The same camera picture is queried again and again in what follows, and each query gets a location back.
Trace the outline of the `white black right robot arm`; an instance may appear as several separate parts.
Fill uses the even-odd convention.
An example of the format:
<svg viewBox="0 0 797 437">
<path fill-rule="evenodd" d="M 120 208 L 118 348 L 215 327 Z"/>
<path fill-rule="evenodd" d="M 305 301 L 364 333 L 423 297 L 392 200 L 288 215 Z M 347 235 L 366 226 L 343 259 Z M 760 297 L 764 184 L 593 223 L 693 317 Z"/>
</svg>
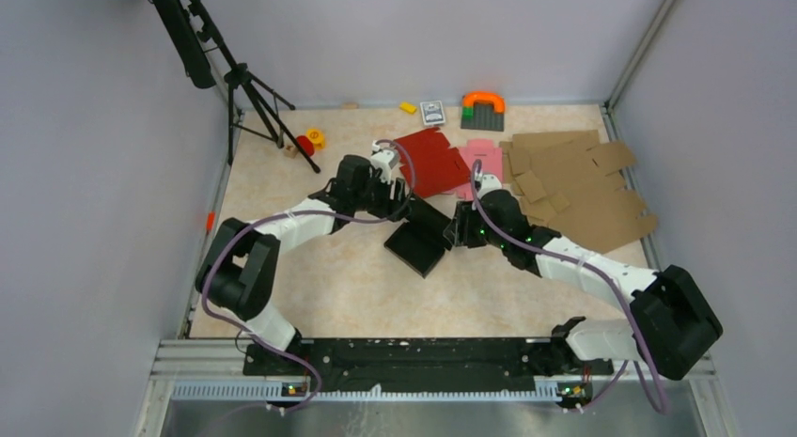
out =
<svg viewBox="0 0 797 437">
<path fill-rule="evenodd" d="M 567 283 L 622 313 L 619 320 L 574 318 L 557 329 L 563 339 L 552 346 L 551 359 L 564 373 L 609 359 L 645 363 L 677 381 L 724 333 L 687 270 L 621 263 L 532 225 L 505 190 L 458 202 L 444 234 L 455 246 L 493 246 L 514 268 Z"/>
</svg>

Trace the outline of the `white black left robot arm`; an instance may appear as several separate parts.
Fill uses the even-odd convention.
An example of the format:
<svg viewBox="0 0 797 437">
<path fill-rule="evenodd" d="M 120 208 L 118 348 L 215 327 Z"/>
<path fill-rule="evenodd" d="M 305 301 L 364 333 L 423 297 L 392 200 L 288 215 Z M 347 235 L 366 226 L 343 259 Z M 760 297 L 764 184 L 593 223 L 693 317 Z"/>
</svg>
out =
<svg viewBox="0 0 797 437">
<path fill-rule="evenodd" d="M 290 374 L 301 363 L 298 329 L 272 302 L 277 262 L 312 239 L 349 223 L 396 222 L 409 211 L 406 182 L 393 176 L 399 154 L 391 148 L 369 157 L 345 156 L 323 189 L 266 219 L 226 219 L 195 278 L 195 290 L 222 317 L 243 326 L 268 346 L 266 363 Z"/>
</svg>

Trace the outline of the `black corrugated paper box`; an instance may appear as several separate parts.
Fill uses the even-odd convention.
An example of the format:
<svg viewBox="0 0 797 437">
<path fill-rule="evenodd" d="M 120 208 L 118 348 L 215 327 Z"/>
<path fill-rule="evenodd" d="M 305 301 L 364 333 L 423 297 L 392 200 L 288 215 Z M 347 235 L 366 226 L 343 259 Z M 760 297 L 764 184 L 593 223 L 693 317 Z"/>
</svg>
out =
<svg viewBox="0 0 797 437">
<path fill-rule="evenodd" d="M 452 243 L 445 230 L 452 219 L 425 199 L 412 195 L 409 211 L 383 247 L 422 278 L 437 266 Z"/>
</svg>

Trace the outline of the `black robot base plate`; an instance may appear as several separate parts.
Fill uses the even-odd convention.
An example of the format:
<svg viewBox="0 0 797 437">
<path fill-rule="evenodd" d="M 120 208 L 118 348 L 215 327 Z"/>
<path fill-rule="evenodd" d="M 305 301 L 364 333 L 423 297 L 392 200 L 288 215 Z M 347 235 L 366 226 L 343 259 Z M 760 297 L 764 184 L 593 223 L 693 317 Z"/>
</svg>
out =
<svg viewBox="0 0 797 437">
<path fill-rule="evenodd" d="M 524 392 L 538 377 L 611 375 L 606 360 L 579 360 L 559 337 L 315 338 L 289 347 L 297 364 L 251 344 L 246 376 L 305 376 L 314 367 L 325 392 Z"/>
</svg>

